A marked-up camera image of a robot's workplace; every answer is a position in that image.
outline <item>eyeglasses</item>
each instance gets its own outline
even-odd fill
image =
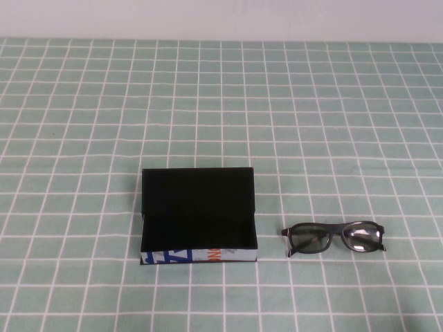
[[[282,236],[289,237],[291,250],[288,257],[296,252],[316,254],[331,246],[332,237],[341,236],[343,243],[350,250],[357,252],[386,251],[381,244],[385,229],[373,221],[355,221],[353,223],[297,223],[282,230]]]

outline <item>table surface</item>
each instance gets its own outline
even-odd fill
[[[442,331],[443,45],[0,45],[0,331]],[[256,264],[139,266],[141,168],[248,165]]]

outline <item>white grid line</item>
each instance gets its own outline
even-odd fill
[[[47,51],[48,51],[48,43],[46,44],[45,54],[46,54]],[[44,59],[44,56],[41,58],[41,60],[40,60],[40,62],[39,62],[39,68],[40,68],[40,66],[41,66],[42,63],[43,63],[43,59]],[[28,88],[28,92],[30,91],[32,85],[33,85],[33,84],[31,84],[31,85],[29,86],[29,88]],[[18,117],[17,117],[17,122],[19,121],[19,117],[20,117],[20,115],[21,115],[21,111],[19,112],[19,115],[18,115]],[[39,133],[39,132],[42,130],[42,127],[43,127],[43,121],[42,121],[42,123],[40,124],[37,133]],[[34,148],[35,148],[35,146],[36,146],[36,143],[37,143],[37,141],[35,141],[35,142],[33,143],[33,146],[31,147],[30,154],[29,154],[28,160],[26,161],[26,165],[25,165],[25,168],[24,168],[24,169],[26,169],[27,166],[29,165],[30,158],[31,158],[31,156],[32,156],[32,153],[33,153],[33,151],[34,151]],[[22,174],[21,177],[20,177],[19,184],[17,185],[17,191],[15,192],[14,199],[12,200],[12,203],[11,203],[11,206],[10,206],[9,213],[12,212],[12,209],[14,208],[14,205],[15,205],[15,203],[16,203],[16,201],[17,201],[17,197],[18,197],[18,193],[19,193],[19,188],[21,187],[21,184],[23,183],[24,174],[25,174],[25,172],[23,172],[23,174]],[[12,314],[12,310],[14,309],[14,305],[15,305],[15,302],[16,302],[16,300],[17,300],[17,294],[18,294],[18,292],[19,292],[19,285],[20,285],[21,280],[22,280],[22,278],[23,278],[23,276],[24,276],[24,271],[25,271],[25,269],[26,269],[26,262],[27,262],[27,259],[29,258],[29,254],[30,254],[30,252],[31,252],[31,248],[32,248],[33,243],[34,243],[35,235],[36,235],[36,233],[37,233],[37,228],[38,228],[38,224],[39,224],[40,216],[42,215],[42,212],[43,212],[43,209],[44,209],[44,205],[45,205],[45,202],[46,202],[46,197],[47,197],[47,193],[48,193],[48,190],[49,190],[49,185],[50,185],[50,183],[48,183],[48,185],[47,185],[47,187],[46,187],[46,194],[45,194],[45,197],[44,197],[44,199],[43,199],[42,206],[41,206],[40,209],[39,209],[39,214],[38,214],[38,217],[37,217],[37,222],[35,223],[35,226],[34,226],[34,228],[33,228],[33,234],[32,234],[32,236],[31,236],[31,238],[30,238],[30,243],[28,244],[28,249],[27,249],[27,251],[26,251],[26,256],[24,257],[24,263],[23,263],[23,266],[21,267],[21,271],[20,271],[19,279],[17,280],[17,287],[16,287],[15,290],[14,290],[14,295],[13,295],[13,298],[12,298],[12,301],[11,301],[10,310],[9,310],[9,315],[7,316],[6,321],[5,321],[5,326],[4,326],[4,330],[3,330],[4,332],[7,331],[6,329],[8,328],[8,324],[9,324],[10,316],[11,316],[11,314]],[[9,220],[10,220],[10,214],[9,214],[9,216],[6,217],[5,225],[4,225],[4,227],[3,227],[3,231],[2,231],[2,233],[1,233],[1,235],[0,235],[0,241],[3,239],[3,234],[4,234],[3,232],[4,232],[4,230],[6,229],[6,226],[7,226],[8,222],[9,222]]]
[[[243,71],[243,79],[244,81],[246,81],[245,79],[245,72],[244,72],[244,50],[243,50],[243,42],[241,43],[242,45],[242,71]],[[246,86],[244,86],[244,95],[246,96]],[[248,142],[247,144],[247,149],[248,149],[248,166],[252,166],[251,163],[251,148],[250,148],[250,140],[249,140],[249,127],[248,127],[248,105],[245,101],[245,112],[246,112],[246,140]],[[262,332],[263,331],[263,323],[262,323],[262,316],[261,316],[261,312],[262,312],[262,300],[260,297],[260,278],[259,278],[259,270],[258,270],[258,262],[255,262],[255,282],[257,283],[257,308],[258,308],[258,327],[259,327],[259,331]]]
[[[86,72],[86,66],[85,66],[84,69],[83,69],[82,77],[84,77],[84,73],[85,73],[85,72]],[[71,111],[70,111],[70,113],[69,113],[68,123],[69,123],[69,121],[70,121],[71,118],[72,118],[73,112],[74,112],[74,110],[73,110],[73,108],[72,108]],[[66,126],[66,129],[64,130],[63,138],[62,138],[62,142],[63,142],[64,139],[66,138],[67,133],[68,133],[68,126]],[[63,144],[60,144],[60,147],[59,147],[59,151],[58,151],[58,153],[57,153],[57,158],[56,158],[56,160],[58,160],[58,158],[60,157],[60,153],[61,153],[61,151],[62,151],[62,146],[63,146]],[[83,167],[84,167],[85,160],[86,160],[86,158],[84,158],[84,160],[83,160],[83,166],[82,166],[82,169],[83,169]],[[55,175],[55,166],[56,166],[56,164],[57,164],[57,161],[56,161],[55,164],[54,164],[54,168],[53,168],[53,171],[52,171],[52,173],[51,173],[51,177],[50,177],[49,182],[48,182],[48,187],[46,188],[45,198],[47,197],[47,195],[48,195],[48,193],[49,193],[49,188],[51,187],[51,183],[52,183],[52,181],[53,181],[53,176]],[[51,305],[52,294],[53,294],[54,285],[55,285],[55,278],[57,277],[58,270],[59,270],[59,268],[60,268],[60,258],[61,258],[62,253],[63,253],[63,249],[64,249],[64,245],[65,245],[65,243],[66,243],[66,239],[68,238],[68,235],[67,235],[67,234],[68,234],[68,231],[69,231],[69,226],[70,226],[70,224],[71,224],[72,213],[73,213],[73,211],[74,211],[75,202],[77,201],[77,193],[78,193],[78,190],[79,190],[79,188],[80,188],[81,178],[82,178],[82,175],[80,175],[80,177],[79,177],[77,190],[75,191],[75,196],[74,196],[74,199],[73,199],[73,203],[72,203],[72,207],[71,207],[71,212],[70,212],[70,214],[69,214],[68,224],[66,225],[66,231],[65,231],[65,233],[64,233],[64,236],[62,237],[62,238],[63,238],[62,247],[60,248],[60,252],[59,252],[59,255],[58,255],[58,258],[57,258],[57,263],[56,263],[56,266],[55,266],[55,272],[54,272],[54,276],[53,276],[53,280],[52,280],[52,286],[51,286],[51,289],[49,290],[48,300],[47,300],[47,303],[46,303],[46,308],[45,308],[44,316],[43,316],[43,319],[42,319],[42,324],[40,325],[40,332],[43,332],[43,330],[44,330],[45,322],[46,322],[46,318],[47,318],[47,316],[48,316],[49,306]],[[39,220],[40,220],[41,217],[42,217],[43,206],[44,206],[44,205],[42,204],[42,209],[41,209],[41,211],[40,211],[40,213],[39,213]]]
[[[311,74],[311,78],[312,78],[312,80],[314,81],[314,77],[312,76],[312,68],[311,68],[311,64],[309,63],[309,53],[308,53],[307,51],[306,51],[306,56],[307,56],[307,59],[308,59],[309,73]],[[320,105],[319,105],[319,103],[318,103],[318,99],[317,99],[317,91],[315,91],[315,90],[314,90],[314,95],[316,96],[316,103],[317,103],[317,107],[318,107],[318,109],[319,109],[318,112],[319,112],[320,120],[321,120]],[[331,165],[331,169],[333,170],[333,169],[334,169],[334,168],[333,168],[334,166],[333,166],[333,164],[332,164],[332,161],[330,160],[329,163],[330,163],[330,165]],[[314,206],[312,205],[312,202],[310,202],[310,203],[311,203],[311,211],[312,211],[312,213],[314,214]],[[325,291],[326,291],[327,307],[328,307],[328,310],[329,310],[329,314],[331,314],[331,313],[332,313],[332,306],[331,306],[331,300],[330,300],[330,298],[329,298],[329,290],[328,290],[327,287],[326,287],[326,285],[327,285],[327,280],[326,280],[325,265],[323,264],[323,254],[320,253],[319,256],[320,256],[320,261],[322,262],[322,263],[321,263],[321,270],[322,270],[322,274],[323,274],[323,282],[325,283]],[[331,322],[332,332],[335,332],[334,319],[332,318],[332,315],[329,315],[329,320],[330,320],[330,322]]]
[[[371,124],[374,125],[374,122],[373,122],[373,119],[372,119],[371,114],[369,113],[368,115],[369,115],[369,118],[370,118]],[[375,132],[375,137],[376,137],[377,141],[379,142],[379,136],[378,136],[377,132]],[[381,154],[382,154],[383,158],[385,158],[385,154],[384,154],[383,150],[381,149],[381,146],[380,146],[380,150],[381,150]],[[387,167],[388,175],[390,176],[390,169],[389,169],[389,167],[388,167],[388,164],[387,164],[386,159],[384,160],[384,163],[385,163],[385,166]],[[396,195],[395,198],[396,198],[397,204],[398,204],[398,206],[399,206],[399,210],[400,210],[400,212],[401,212],[401,215],[403,216],[403,219],[405,220],[404,213],[403,213],[403,210],[402,210],[402,207],[401,207],[401,204],[400,204],[400,200],[399,200],[399,197],[397,196],[397,191],[396,191],[396,189],[395,189],[395,185],[394,185],[394,182],[393,182],[392,178],[390,178],[390,183],[391,183],[391,185],[392,185],[392,189],[394,190],[394,193],[395,193],[395,195]],[[405,221],[405,227],[406,227],[406,231],[407,231],[408,235],[410,236],[410,232],[409,232],[409,229],[408,229],[408,226],[407,226],[406,221]],[[418,259],[418,255],[417,255],[417,252],[416,252],[416,250],[415,250],[415,247],[414,247],[414,245],[413,245],[412,240],[411,240],[410,242],[411,242],[411,245],[413,246],[414,255],[415,255],[415,257]],[[419,269],[420,269],[420,272],[421,272],[421,274],[422,274],[422,278],[423,278],[424,282],[426,282],[426,279],[425,279],[424,273],[423,273],[423,271],[422,271],[422,268],[419,267]],[[396,295],[397,306],[398,306],[399,312],[401,313],[401,305],[400,305],[400,302],[399,302],[399,300],[398,300],[398,298],[397,298],[397,292],[395,292],[395,295]],[[403,315],[400,315],[400,318],[401,318],[401,325],[402,325],[402,327],[403,327],[403,330],[406,331],[406,325],[405,325],[405,322],[404,322],[404,319],[403,319]]]
[[[109,72],[109,67],[110,66],[111,66],[111,61],[109,61],[109,63],[108,63],[108,71],[106,72],[106,75]],[[122,119],[123,119],[123,112],[122,112],[121,117],[120,117],[120,124],[122,122]],[[117,142],[114,143],[114,153],[116,152],[116,149],[117,149]],[[106,202],[107,202],[107,193],[109,191],[109,184],[111,182],[111,169],[112,169],[113,162],[114,162],[114,156],[111,157],[111,166],[109,168],[109,175],[108,175],[107,187],[106,187],[106,192],[105,192],[105,199],[103,201],[103,206],[102,206],[102,213],[105,211],[105,206],[106,206]],[[101,226],[102,226],[102,221],[103,221],[103,214],[100,215],[100,220],[98,222],[97,234],[100,234],[100,229],[101,229]],[[98,243],[98,237],[96,237],[96,239],[94,241],[93,250],[92,250],[92,257],[94,257],[96,255],[97,243]],[[81,308],[81,311],[80,311],[80,318],[78,320],[78,325],[77,325],[77,332],[80,332],[80,329],[81,329],[81,326],[82,326],[82,319],[83,319],[84,310],[85,310],[85,306],[86,306],[86,300],[87,300],[88,291],[89,291],[88,288],[89,288],[89,284],[91,282],[92,268],[93,268],[93,262],[91,262],[91,264],[89,266],[88,277],[87,277],[87,282],[86,282],[86,288],[84,290],[83,301],[82,301],[82,308]]]

